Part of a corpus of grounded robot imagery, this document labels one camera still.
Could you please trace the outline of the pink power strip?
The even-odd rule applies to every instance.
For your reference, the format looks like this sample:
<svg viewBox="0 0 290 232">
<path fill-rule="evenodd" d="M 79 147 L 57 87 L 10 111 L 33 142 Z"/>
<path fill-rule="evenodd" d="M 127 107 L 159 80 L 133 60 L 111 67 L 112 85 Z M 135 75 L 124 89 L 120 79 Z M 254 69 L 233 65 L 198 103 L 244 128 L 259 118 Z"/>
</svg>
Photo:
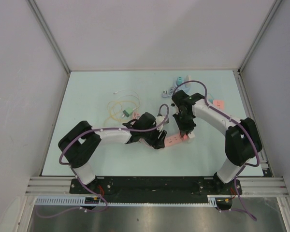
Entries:
<svg viewBox="0 0 290 232">
<path fill-rule="evenodd" d="M 150 145 L 145 140 L 141 141 L 142 144 L 148 147 L 151 147 L 153 149 L 164 149 L 166 147 L 170 147 L 170 146 L 182 143 L 182 142 L 184 141 L 182 140 L 182 137 L 180 136 L 179 133 L 172 136 L 163 137 L 163 141 L 159 140 L 159 142 L 156 145 Z"/>
</svg>

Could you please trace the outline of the white cube charger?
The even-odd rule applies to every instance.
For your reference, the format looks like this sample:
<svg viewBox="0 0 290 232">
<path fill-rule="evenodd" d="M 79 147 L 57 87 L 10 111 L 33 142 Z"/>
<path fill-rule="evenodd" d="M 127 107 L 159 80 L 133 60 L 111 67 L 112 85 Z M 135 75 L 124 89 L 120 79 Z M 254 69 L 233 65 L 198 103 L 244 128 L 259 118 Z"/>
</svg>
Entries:
<svg viewBox="0 0 290 232">
<path fill-rule="evenodd" d="M 192 143 L 192 142 L 194 141 L 194 139 L 195 139 L 195 134 L 194 134 L 194 132 L 191 132 L 191 133 L 189 133 L 189 134 L 187 135 L 187 142 L 188 142 L 188 143 Z"/>
</svg>

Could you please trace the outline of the blue round power strip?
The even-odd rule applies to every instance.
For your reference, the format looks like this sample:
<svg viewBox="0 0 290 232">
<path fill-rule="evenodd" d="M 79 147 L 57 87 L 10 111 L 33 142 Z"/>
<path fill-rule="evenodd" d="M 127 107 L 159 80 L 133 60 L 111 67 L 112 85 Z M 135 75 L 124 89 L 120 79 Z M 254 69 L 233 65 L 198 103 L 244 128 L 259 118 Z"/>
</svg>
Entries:
<svg viewBox="0 0 290 232">
<path fill-rule="evenodd" d="M 172 94 L 174 93 L 175 89 L 176 89 L 176 91 L 183 90 L 185 93 L 188 93 L 190 90 L 190 84 L 185 84 L 185 85 L 178 87 L 177 82 L 174 82 L 173 85 L 168 90 L 162 91 L 161 97 L 162 98 L 170 98 L 172 96 Z"/>
</svg>

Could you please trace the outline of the teal triangular power strip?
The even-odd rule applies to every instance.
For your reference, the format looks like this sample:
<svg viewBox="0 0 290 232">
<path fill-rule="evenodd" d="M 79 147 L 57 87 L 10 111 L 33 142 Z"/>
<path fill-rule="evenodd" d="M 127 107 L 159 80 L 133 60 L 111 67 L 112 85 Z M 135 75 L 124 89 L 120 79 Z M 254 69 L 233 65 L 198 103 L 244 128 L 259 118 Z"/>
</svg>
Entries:
<svg viewBox="0 0 290 232">
<path fill-rule="evenodd" d="M 213 98 L 213 96 L 212 96 L 211 94 L 207 94 L 207 100 L 208 100 L 211 104 L 213 104 L 214 98 Z"/>
</svg>

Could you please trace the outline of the pink cube socket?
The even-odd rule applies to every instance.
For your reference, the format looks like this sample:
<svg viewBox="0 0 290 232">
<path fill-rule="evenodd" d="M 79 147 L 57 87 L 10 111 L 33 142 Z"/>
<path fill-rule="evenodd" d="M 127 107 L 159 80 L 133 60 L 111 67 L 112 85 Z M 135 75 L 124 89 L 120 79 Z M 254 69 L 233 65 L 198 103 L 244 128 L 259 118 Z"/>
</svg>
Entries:
<svg viewBox="0 0 290 232">
<path fill-rule="evenodd" d="M 220 109 L 220 110 L 225 110 L 225 101 L 224 100 L 213 100 L 213 105 Z"/>
</svg>

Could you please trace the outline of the teal charger plug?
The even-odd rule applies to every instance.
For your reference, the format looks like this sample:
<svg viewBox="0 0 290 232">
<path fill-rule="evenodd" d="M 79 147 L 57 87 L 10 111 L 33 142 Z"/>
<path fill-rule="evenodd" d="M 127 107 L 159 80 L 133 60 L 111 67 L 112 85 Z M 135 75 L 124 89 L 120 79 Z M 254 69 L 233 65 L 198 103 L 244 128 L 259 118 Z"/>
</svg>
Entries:
<svg viewBox="0 0 290 232">
<path fill-rule="evenodd" d="M 182 83 L 184 83 L 184 78 L 183 77 L 178 77 L 177 80 L 176 80 L 176 85 L 179 86 Z"/>
</svg>

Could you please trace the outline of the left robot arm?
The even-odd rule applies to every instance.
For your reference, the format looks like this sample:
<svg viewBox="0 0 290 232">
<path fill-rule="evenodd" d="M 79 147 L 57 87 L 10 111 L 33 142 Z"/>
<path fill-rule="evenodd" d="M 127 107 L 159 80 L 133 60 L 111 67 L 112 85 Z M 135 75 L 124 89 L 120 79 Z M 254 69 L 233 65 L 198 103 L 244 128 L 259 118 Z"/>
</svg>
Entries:
<svg viewBox="0 0 290 232">
<path fill-rule="evenodd" d="M 96 190 L 97 181 L 89 160 L 98 146 L 132 144 L 144 140 L 154 149 L 165 148 L 167 131 L 163 129 L 163 124 L 166 121 L 162 114 L 153 116 L 148 112 L 124 123 L 122 128 L 93 130 L 87 121 L 81 121 L 59 141 L 58 147 L 79 177 L 81 189 L 92 193 Z"/>
</svg>

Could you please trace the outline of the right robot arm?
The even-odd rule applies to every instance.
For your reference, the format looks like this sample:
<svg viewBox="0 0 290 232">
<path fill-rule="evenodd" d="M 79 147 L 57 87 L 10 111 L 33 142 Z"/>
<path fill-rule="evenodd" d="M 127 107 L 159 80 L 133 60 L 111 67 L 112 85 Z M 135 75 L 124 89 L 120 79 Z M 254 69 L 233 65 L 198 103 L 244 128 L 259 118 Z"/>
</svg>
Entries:
<svg viewBox="0 0 290 232">
<path fill-rule="evenodd" d="M 180 90 L 172 96 L 177 112 L 173 114 L 181 137 L 191 134 L 200 118 L 225 136 L 226 160 L 213 176 L 212 188 L 219 194 L 226 193 L 234 177 L 244 169 L 247 162 L 258 157 L 262 150 L 261 139 L 253 119 L 237 119 L 224 113 L 207 101 L 205 96 L 191 96 Z"/>
</svg>

